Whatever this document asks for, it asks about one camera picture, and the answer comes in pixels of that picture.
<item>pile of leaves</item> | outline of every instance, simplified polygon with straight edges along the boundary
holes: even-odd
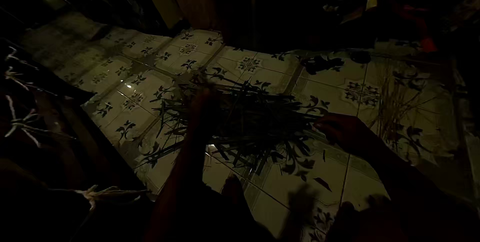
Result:
[[[219,94],[220,106],[215,117],[218,126],[208,142],[216,148],[215,153],[234,167],[251,168],[251,172],[257,175],[271,158],[274,163],[283,163],[282,172],[291,175],[297,171],[295,175],[306,181],[306,174],[313,169],[315,161],[305,158],[311,156],[305,141],[312,138],[312,123],[321,117],[309,112],[325,114],[328,103],[322,102],[319,106],[319,100],[311,97],[311,103],[302,106],[291,95],[266,92],[266,87],[270,85],[268,82],[238,83],[226,79],[220,68],[217,71],[213,74],[189,73],[187,81],[176,80],[172,99],[163,98],[162,106],[154,108],[161,117],[158,135],[166,123],[173,123],[172,129],[165,133],[167,139],[184,136],[191,102],[197,91],[207,86]],[[211,84],[206,81],[207,78],[218,78],[232,85]],[[299,112],[301,108],[306,108],[306,112]],[[183,141],[169,146],[166,142],[163,146],[155,143],[153,149],[144,154],[144,164],[154,166],[158,159],[180,149],[182,144]],[[314,180],[330,190],[320,177]]]

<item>green leaf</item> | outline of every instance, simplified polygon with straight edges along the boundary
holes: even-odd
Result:
[[[320,177],[316,177],[314,178],[314,180],[319,183],[320,185],[324,186],[327,190],[329,190],[330,192],[332,192],[332,190],[330,189],[330,187],[328,186],[328,183],[325,182],[323,179],[321,179]]]

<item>floral tile pattern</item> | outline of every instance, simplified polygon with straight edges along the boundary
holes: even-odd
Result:
[[[324,161],[323,153],[322,149],[314,151],[310,157],[305,157],[303,161],[312,165],[308,168],[302,166],[301,161],[298,160],[297,170],[292,173],[293,175],[289,175],[285,168],[282,168],[283,164],[280,164],[282,167],[274,165],[263,183],[262,190],[288,206],[288,193],[297,191],[305,183],[308,183],[311,190],[316,192],[315,199],[318,202],[327,207],[338,204],[347,169],[346,162],[339,162],[332,158],[325,158]],[[316,181],[319,177],[328,184],[329,190]]]
[[[225,46],[217,56],[233,61],[241,61],[245,57],[255,57],[256,54],[255,51]]]
[[[126,44],[130,42],[130,39],[132,39],[138,33],[139,32],[136,30],[125,30],[119,27],[114,27],[108,35],[100,39],[100,44],[105,47]]]
[[[89,102],[84,109],[97,126],[106,127],[125,110],[124,103],[128,100],[128,97],[114,90],[100,100]]]
[[[217,32],[193,30],[180,33],[172,45],[213,55],[222,45],[222,36]]]
[[[162,70],[167,70],[167,68],[177,61],[182,54],[183,52],[181,52],[180,47],[168,45],[155,54],[155,62],[153,66]]]
[[[85,91],[101,94],[129,74],[132,61],[123,56],[115,56],[94,67],[78,78],[74,86]]]
[[[173,96],[173,80],[154,70],[147,70],[122,81],[118,90],[151,114],[158,115],[159,112],[152,109],[161,106],[162,98]]]
[[[207,66],[208,80],[222,85],[233,85],[225,79],[237,82],[243,70],[237,68],[238,63],[229,59],[215,57]]]
[[[170,40],[170,37],[139,34],[125,44],[123,53],[132,58],[139,59],[148,54],[155,53],[158,48],[168,40]]]
[[[167,71],[172,74],[190,72],[193,69],[203,66],[211,57],[212,55],[210,54],[192,51],[188,55],[181,55],[173,64],[171,64]]]
[[[271,71],[258,67],[254,72],[245,70],[240,77],[240,80],[250,81],[251,85],[259,87],[261,90],[267,91],[271,94],[283,93],[291,79],[290,75]]]
[[[125,141],[134,141],[155,120],[144,108],[134,105],[123,110],[108,126],[100,128],[117,149]]]
[[[359,101],[346,98],[347,90],[299,78],[292,95],[302,103],[302,112],[323,115],[327,111],[357,115]]]
[[[284,74],[293,74],[299,65],[298,59],[292,52],[279,54],[257,53],[255,59],[261,61],[260,67]]]
[[[242,60],[238,61],[237,68],[247,73],[254,73],[259,67],[262,61],[256,59],[255,57],[244,57]]]

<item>ceramic tile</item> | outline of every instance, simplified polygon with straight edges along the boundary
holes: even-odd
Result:
[[[166,135],[166,133],[172,129],[170,126],[173,125],[173,123],[165,123],[162,127],[161,121],[156,122],[142,139],[141,145],[138,147],[138,151],[142,154],[151,153],[153,149],[159,150],[166,148],[175,142],[183,140],[183,137],[181,136],[173,136],[170,134]],[[170,175],[170,171],[173,168],[173,163],[178,153],[179,151],[175,151],[164,157],[161,157],[153,167],[151,164],[145,164],[140,166],[138,169],[141,169],[143,177],[148,177],[148,179],[150,179],[158,189],[161,189]],[[140,165],[144,163],[144,158],[144,156],[139,155],[136,158],[137,164]]]
[[[280,54],[259,52],[255,55],[255,59],[260,60],[259,67],[285,74],[293,74],[300,63],[295,55],[290,52]]]
[[[357,211],[361,211],[369,208],[368,197],[376,194],[388,197],[388,193],[381,182],[349,166],[342,202],[351,202]]]
[[[120,149],[125,141],[133,141],[154,120],[155,116],[151,113],[131,103],[108,126],[100,129],[113,146]]]
[[[175,152],[160,158],[153,168],[148,164],[141,166],[143,168],[147,168],[147,171],[144,171],[143,173],[146,173],[145,176],[153,182],[159,191],[162,189],[167,178],[170,176],[170,172],[173,168],[173,164],[175,163],[177,155],[178,153]]]
[[[155,53],[158,48],[168,40],[170,40],[170,37],[152,36],[140,33],[123,47],[123,53],[132,58],[140,59],[148,54]]]
[[[168,45],[163,49],[160,49],[155,54],[155,62],[153,66],[167,71],[170,67],[183,53],[180,52],[180,47],[174,45]]]
[[[203,182],[212,190],[220,192],[229,177],[231,170],[223,165],[219,160],[210,155],[205,155],[205,164],[203,166]]]
[[[299,78],[293,88],[295,100],[302,103],[301,112],[321,115],[327,111],[347,115],[357,115],[359,103],[357,98],[351,98],[348,91],[315,81]]]
[[[100,39],[100,44],[105,47],[126,44],[138,33],[136,30],[125,30],[120,27],[113,27],[108,35]]]
[[[328,233],[330,227],[332,227],[339,205],[334,205],[330,207],[322,206],[319,203],[316,203],[313,212],[311,224],[305,224],[303,231],[303,241],[311,241],[313,238],[317,238],[319,241],[325,239],[325,234]]]
[[[217,56],[230,59],[233,61],[241,61],[245,57],[254,57],[257,54],[256,51],[250,51],[243,48],[234,48],[229,46],[224,46],[222,50],[217,54]]]
[[[340,54],[329,53],[327,55],[320,56],[325,59],[325,61],[322,62],[327,63],[327,58],[335,59],[338,55]],[[329,66],[321,67],[322,69],[325,69],[317,71],[315,72],[315,74],[310,74],[311,72],[307,72],[307,69],[304,68],[302,73],[300,74],[300,77],[332,86],[344,86],[349,81],[355,81],[360,83],[363,82],[363,79],[365,77],[365,70],[367,67],[365,64],[356,63],[349,58],[337,59],[341,59],[341,62],[337,66],[331,68]]]
[[[101,100],[89,102],[84,109],[98,127],[106,127],[125,110],[125,101],[128,100],[129,98],[114,90]]]
[[[222,45],[222,36],[217,32],[193,30],[180,33],[172,40],[172,45],[213,55]]]
[[[237,68],[237,62],[235,61],[221,57],[214,57],[207,66],[205,73],[207,80],[210,82],[233,86],[233,83],[225,79],[237,82],[242,75],[243,70]]]
[[[161,107],[161,98],[173,96],[173,79],[155,70],[146,70],[134,74],[122,81],[118,90],[137,104],[144,107],[153,115],[159,115],[159,111],[153,108]]]
[[[192,51],[188,55],[180,55],[180,57],[167,68],[172,74],[180,74],[197,69],[207,63],[212,55],[198,51]]]
[[[402,61],[372,59],[368,64],[365,85],[374,87],[380,94],[386,88],[389,89],[388,94],[398,89],[398,93],[403,95],[403,102],[411,106],[452,115],[452,99],[442,82]]]
[[[323,155],[324,151],[327,150],[325,155],[343,153],[344,155],[341,158],[346,159],[347,154],[341,151],[333,152],[332,148],[323,149],[322,147],[322,145],[317,145],[317,147],[310,146],[312,155],[297,159],[291,175],[285,169],[287,164],[292,164],[291,160],[286,163],[279,163],[280,166],[273,166],[265,179],[262,189],[279,200],[279,202],[288,206],[289,192],[297,191],[307,183],[319,203],[327,207],[338,204],[345,178],[346,162],[337,161],[331,157],[325,157],[324,161]],[[301,163],[304,164],[307,160],[313,164],[312,169],[301,165]],[[318,182],[322,180],[328,184],[330,190]]]
[[[411,132],[412,139],[418,140],[421,144],[417,147],[421,158],[435,165],[438,165],[435,160],[437,157],[453,158],[452,151],[456,151],[459,145],[455,120],[452,116],[417,110],[414,129]]]
[[[74,86],[82,90],[101,94],[112,85],[128,76],[132,61],[124,56],[114,56],[94,67],[87,74],[77,79]]]
[[[255,221],[265,226],[275,238],[280,238],[290,211],[267,194],[260,192],[251,210]]]
[[[256,67],[252,71],[245,70],[240,79],[242,81],[249,80],[251,85],[257,86],[268,93],[280,94],[285,91],[291,75]]]

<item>finger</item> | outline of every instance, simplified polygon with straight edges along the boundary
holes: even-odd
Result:
[[[329,141],[336,142],[341,137],[341,132],[329,124],[315,123],[313,126],[317,128],[319,131],[321,131],[323,134],[325,134]]]
[[[354,116],[329,112],[325,116],[318,119],[317,123],[320,123],[320,122],[336,122],[336,123],[341,124],[342,122],[345,121],[345,119],[351,119],[352,117],[354,117]]]

